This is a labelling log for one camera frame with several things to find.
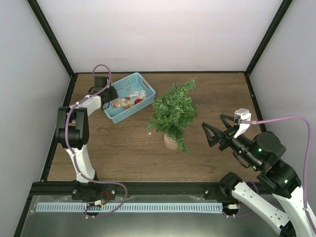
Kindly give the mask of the small green christmas tree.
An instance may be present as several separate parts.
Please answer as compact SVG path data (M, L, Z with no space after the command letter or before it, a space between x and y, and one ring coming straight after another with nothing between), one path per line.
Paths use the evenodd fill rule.
M195 79L189 79L181 85L174 83L165 94L160 94L152 103L154 113L148 124L148 130L163 132L184 153L188 152L184 131L198 116L198 107L189 95L195 86Z

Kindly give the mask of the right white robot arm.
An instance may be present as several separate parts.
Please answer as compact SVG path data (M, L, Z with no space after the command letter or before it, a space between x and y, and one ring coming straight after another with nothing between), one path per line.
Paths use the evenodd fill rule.
M236 111L233 117L221 114L220 119L226 127L225 131L202 123L208 145L213 147L218 144L221 151L231 148L233 156L243 167L253 168L259 173L257 179L260 184L271 192L284 211L278 211L233 172L220 180L220 195L244 203L280 237L314 237L316 216L307 201L307 175L304 174L301 180L296 171L281 159L286 148L273 132L261 132L252 140L244 135L251 125L301 119L307 125L310 141L312 132L309 121L302 116L253 121L248 110Z

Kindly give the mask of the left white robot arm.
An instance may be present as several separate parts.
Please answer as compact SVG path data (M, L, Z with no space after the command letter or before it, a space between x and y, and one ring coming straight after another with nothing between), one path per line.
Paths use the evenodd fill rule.
M90 136L88 117L117 98L118 94L112 86L111 78L100 76L94 78L94 86L81 100L58 109L55 139L68 153L75 170L76 181L87 183L83 193L89 199L98 198L101 187L94 183L99 181L87 149Z

